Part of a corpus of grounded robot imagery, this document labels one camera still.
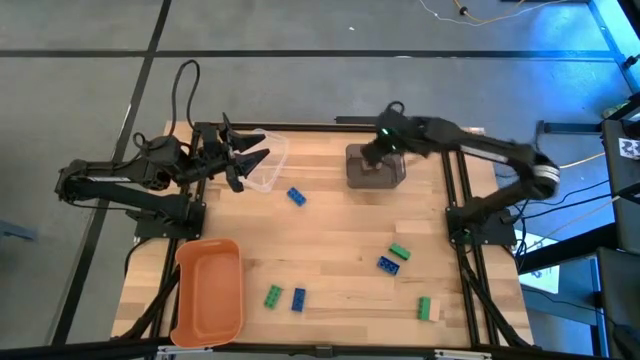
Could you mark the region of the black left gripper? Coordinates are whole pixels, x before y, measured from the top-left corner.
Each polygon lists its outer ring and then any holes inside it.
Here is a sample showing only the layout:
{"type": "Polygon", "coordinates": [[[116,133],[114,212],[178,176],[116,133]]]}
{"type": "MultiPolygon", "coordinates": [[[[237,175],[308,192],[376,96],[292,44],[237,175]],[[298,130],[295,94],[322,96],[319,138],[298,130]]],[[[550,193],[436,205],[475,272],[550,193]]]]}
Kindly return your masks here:
{"type": "Polygon", "coordinates": [[[209,178],[212,180],[222,173],[233,192],[240,193],[244,185],[239,177],[247,177],[269,154],[268,148],[244,152],[265,139],[264,134],[238,133],[229,124],[215,125],[210,123],[196,123],[192,128],[192,135],[202,141],[193,141],[189,152],[187,166],[187,180],[194,182],[209,178]]]}

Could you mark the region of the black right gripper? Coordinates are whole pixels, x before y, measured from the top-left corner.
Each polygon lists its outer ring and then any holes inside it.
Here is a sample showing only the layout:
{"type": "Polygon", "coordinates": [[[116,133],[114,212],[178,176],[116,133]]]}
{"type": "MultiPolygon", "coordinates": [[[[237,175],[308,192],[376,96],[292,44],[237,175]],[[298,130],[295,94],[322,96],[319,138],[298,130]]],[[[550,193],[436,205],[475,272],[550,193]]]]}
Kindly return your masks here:
{"type": "Polygon", "coordinates": [[[389,154],[414,153],[411,142],[415,135],[415,122],[399,112],[378,115],[375,138],[362,147],[361,167],[376,174],[382,169],[382,159],[389,154]]]}

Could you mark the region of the grey plastic bin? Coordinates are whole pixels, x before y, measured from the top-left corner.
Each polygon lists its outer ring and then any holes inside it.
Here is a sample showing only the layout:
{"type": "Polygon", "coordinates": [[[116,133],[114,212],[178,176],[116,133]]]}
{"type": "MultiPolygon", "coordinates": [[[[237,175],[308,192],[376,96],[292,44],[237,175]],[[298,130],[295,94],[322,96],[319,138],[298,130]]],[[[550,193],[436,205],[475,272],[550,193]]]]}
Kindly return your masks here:
{"type": "Polygon", "coordinates": [[[369,173],[361,167],[363,144],[349,144],[345,149],[347,185],[353,189],[394,189],[406,178],[404,157],[399,154],[385,156],[382,169],[369,173]]]}

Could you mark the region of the clear plastic container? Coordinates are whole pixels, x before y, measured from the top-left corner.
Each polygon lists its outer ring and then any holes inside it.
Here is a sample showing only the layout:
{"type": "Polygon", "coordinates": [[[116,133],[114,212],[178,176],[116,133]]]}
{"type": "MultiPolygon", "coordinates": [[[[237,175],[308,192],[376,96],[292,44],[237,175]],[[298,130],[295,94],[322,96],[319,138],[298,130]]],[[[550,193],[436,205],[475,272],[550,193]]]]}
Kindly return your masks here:
{"type": "Polygon", "coordinates": [[[261,193],[269,193],[273,189],[288,158],[289,140],[283,135],[261,128],[251,130],[250,134],[261,134],[265,136],[265,139],[249,150],[242,152],[242,155],[264,149],[268,149],[269,154],[260,161],[247,178],[241,177],[240,180],[246,188],[251,188],[261,193]]]}

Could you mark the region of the orange plastic bin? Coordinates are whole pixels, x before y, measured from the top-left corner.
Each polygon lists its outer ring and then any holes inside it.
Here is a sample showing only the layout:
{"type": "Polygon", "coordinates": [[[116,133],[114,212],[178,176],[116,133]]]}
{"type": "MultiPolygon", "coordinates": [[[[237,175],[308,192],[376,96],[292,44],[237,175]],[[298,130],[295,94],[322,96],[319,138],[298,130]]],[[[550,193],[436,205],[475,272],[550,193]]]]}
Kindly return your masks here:
{"type": "Polygon", "coordinates": [[[178,315],[171,341],[182,348],[225,345],[243,326],[243,266],[231,239],[187,242],[176,252],[178,315]]]}

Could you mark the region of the white paper sheet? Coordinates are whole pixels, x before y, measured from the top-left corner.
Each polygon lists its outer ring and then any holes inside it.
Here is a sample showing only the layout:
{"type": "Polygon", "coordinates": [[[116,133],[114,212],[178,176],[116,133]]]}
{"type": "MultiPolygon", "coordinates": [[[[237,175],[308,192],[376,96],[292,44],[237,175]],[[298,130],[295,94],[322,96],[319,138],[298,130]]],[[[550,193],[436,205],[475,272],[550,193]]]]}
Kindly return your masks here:
{"type": "MultiPolygon", "coordinates": [[[[554,244],[556,243],[556,240],[542,238],[535,234],[528,234],[525,236],[525,243],[527,245],[527,253],[530,253],[533,250],[539,250],[545,246],[554,244]]],[[[519,282],[521,285],[526,285],[550,294],[557,294],[559,292],[559,280],[559,265],[544,268],[542,270],[535,270],[519,276],[519,282]]]]}

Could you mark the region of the black and white marker tag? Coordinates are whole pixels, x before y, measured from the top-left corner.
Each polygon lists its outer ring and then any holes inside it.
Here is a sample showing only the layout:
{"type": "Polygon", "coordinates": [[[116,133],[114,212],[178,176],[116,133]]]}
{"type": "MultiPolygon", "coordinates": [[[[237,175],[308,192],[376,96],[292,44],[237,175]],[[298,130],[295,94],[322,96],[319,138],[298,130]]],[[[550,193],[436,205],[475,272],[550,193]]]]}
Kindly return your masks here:
{"type": "Polygon", "coordinates": [[[618,146],[621,157],[640,160],[640,140],[619,138],[618,146]]]}

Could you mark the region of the black aluminium table frame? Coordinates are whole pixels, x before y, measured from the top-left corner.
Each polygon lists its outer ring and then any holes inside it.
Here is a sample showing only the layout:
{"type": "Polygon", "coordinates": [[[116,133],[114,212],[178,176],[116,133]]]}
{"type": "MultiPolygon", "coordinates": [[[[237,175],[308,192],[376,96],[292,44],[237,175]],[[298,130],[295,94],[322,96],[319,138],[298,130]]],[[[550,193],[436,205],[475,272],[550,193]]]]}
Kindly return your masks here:
{"type": "Polygon", "coordinates": [[[489,342],[482,309],[476,326],[468,324],[444,211],[495,191],[490,162],[411,156],[396,189],[355,190],[346,183],[345,149],[368,142],[369,129],[279,124],[275,132],[289,151],[269,193],[236,194],[221,180],[204,190],[204,237],[234,240],[244,266],[244,323],[234,343],[467,349],[489,342]],[[306,197],[303,206],[287,196],[291,187],[306,197]],[[392,243],[410,259],[392,254],[392,243]],[[381,256],[400,266],[396,276],[377,267],[381,256]],[[272,285],[283,291],[268,309],[272,285]],[[295,288],[306,290],[302,312],[291,310],[295,288]],[[420,297],[440,301],[438,322],[417,318],[420,297]]]}

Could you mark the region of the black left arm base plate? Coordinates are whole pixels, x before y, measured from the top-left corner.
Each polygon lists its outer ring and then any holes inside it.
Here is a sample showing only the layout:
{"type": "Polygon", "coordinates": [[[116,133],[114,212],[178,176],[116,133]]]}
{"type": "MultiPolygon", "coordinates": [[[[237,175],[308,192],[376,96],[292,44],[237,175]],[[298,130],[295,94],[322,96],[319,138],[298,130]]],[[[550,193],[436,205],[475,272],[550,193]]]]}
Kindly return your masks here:
{"type": "Polygon", "coordinates": [[[190,202],[185,220],[160,215],[144,215],[137,220],[134,235],[140,238],[199,239],[202,234],[207,204],[190,202]]]}

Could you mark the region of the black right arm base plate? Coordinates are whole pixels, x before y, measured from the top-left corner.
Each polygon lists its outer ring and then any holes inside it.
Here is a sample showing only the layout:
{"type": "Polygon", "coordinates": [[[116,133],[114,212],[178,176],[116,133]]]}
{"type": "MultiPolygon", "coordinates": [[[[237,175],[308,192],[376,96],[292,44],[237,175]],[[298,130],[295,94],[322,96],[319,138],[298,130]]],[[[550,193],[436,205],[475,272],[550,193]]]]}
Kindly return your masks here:
{"type": "Polygon", "coordinates": [[[516,237],[509,220],[511,213],[502,209],[478,218],[462,217],[461,207],[445,210],[449,240],[463,245],[514,245],[516,237]]]}

